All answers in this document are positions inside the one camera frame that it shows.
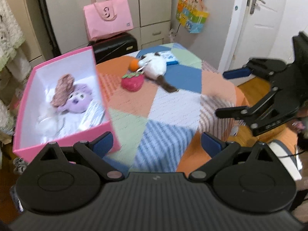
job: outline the white plush toy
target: white plush toy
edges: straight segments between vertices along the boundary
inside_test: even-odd
[[[140,57],[139,67],[143,67],[142,71],[145,76],[155,80],[164,90],[169,93],[178,91],[175,87],[166,82],[164,74],[167,71],[167,63],[159,53],[148,53]]]

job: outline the drawer handle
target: drawer handle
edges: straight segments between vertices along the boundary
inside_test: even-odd
[[[154,36],[157,36],[157,35],[160,35],[160,34],[161,34],[161,31],[156,32],[156,33],[152,33],[152,35],[154,35]]]

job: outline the brown plush tail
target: brown plush tail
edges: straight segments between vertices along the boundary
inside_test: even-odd
[[[158,85],[160,85],[164,90],[166,90],[169,93],[178,91],[176,87],[173,87],[169,83],[167,83],[165,78],[162,75],[157,77],[156,82]]]

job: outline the door frame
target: door frame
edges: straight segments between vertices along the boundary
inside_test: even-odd
[[[218,66],[219,73],[223,73],[230,67],[236,45],[238,44],[238,40],[241,34],[241,30],[244,26],[244,17],[247,7],[247,0],[234,0],[229,31]]]

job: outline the black suitcase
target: black suitcase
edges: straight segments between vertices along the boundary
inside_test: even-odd
[[[136,38],[126,32],[108,39],[91,41],[88,46],[93,46],[96,64],[138,51]]]

